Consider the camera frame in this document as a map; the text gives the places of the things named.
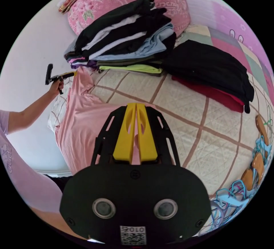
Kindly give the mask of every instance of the camera lens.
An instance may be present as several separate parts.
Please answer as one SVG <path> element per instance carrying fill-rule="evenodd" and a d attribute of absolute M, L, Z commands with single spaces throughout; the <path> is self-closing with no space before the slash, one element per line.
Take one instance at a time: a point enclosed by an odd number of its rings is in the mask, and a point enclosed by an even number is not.
<path fill-rule="evenodd" d="M 161 220 L 168 220 L 176 215 L 178 206 L 174 200 L 164 199 L 159 201 L 154 207 L 154 214 Z"/>
<path fill-rule="evenodd" d="M 92 205 L 92 210 L 96 216 L 104 219 L 112 218 L 116 212 L 114 204 L 106 198 L 95 200 Z"/>

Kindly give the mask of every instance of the bed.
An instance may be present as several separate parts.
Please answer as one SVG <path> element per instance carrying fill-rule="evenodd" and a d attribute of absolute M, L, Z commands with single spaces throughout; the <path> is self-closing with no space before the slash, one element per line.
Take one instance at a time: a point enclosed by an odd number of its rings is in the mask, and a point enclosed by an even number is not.
<path fill-rule="evenodd" d="M 191 39 L 210 44 L 237 58 L 246 68 L 255 89 L 251 112 L 237 113 L 171 79 L 168 74 L 153 77 L 108 70 L 90 72 L 95 86 L 90 90 L 102 101 L 113 104 L 147 102 L 162 112 L 175 138 L 180 164 L 204 183 L 210 199 L 216 191 L 229 188 L 240 179 L 252 161 L 255 141 L 260 137 L 255 124 L 260 114 L 264 123 L 274 116 L 274 99 L 264 75 L 269 75 L 258 58 L 238 40 L 215 29 L 189 26 L 176 40 L 176 46 Z M 73 79 L 66 80 L 64 94 L 58 96 L 48 120 L 54 132 L 66 111 L 66 98 Z M 273 144 L 273 127 L 266 125 Z M 199 234 L 212 229 L 210 217 Z"/>

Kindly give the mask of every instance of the white wall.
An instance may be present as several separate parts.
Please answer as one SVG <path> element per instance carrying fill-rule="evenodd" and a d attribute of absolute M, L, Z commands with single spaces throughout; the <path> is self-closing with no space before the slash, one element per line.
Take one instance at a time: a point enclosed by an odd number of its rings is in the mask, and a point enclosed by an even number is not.
<path fill-rule="evenodd" d="M 12 46 L 0 76 L 0 109 L 21 111 L 43 95 L 47 65 L 53 63 L 53 75 L 70 69 L 63 52 L 75 38 L 67 15 L 58 12 L 60 0 L 52 0 L 42 8 L 22 30 Z M 191 10 L 197 10 L 198 0 L 187 0 Z M 222 0 L 217 1 L 229 7 Z M 192 22 L 199 18 L 192 15 Z M 60 153 L 54 134 L 47 128 L 47 120 L 53 103 L 27 130 L 9 136 L 20 156 L 40 172 L 65 172 L 67 165 Z"/>

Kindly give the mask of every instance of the qr code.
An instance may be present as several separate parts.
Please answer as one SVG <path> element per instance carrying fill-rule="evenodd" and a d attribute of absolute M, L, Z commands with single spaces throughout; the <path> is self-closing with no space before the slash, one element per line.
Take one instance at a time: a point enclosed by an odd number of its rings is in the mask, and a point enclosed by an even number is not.
<path fill-rule="evenodd" d="M 146 228 L 120 226 L 122 245 L 146 245 Z"/>

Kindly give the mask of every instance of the yellow gripper fingers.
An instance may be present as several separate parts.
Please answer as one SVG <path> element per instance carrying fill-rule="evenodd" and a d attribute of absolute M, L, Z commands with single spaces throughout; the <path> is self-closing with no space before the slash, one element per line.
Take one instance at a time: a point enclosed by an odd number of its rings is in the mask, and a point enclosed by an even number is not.
<path fill-rule="evenodd" d="M 132 162 L 134 131 L 135 131 L 136 103 L 129 103 L 126 107 L 124 120 L 113 152 L 117 161 Z"/>
<path fill-rule="evenodd" d="M 154 139 L 151 133 L 146 107 L 137 103 L 138 143 L 140 162 L 155 161 L 158 157 Z"/>

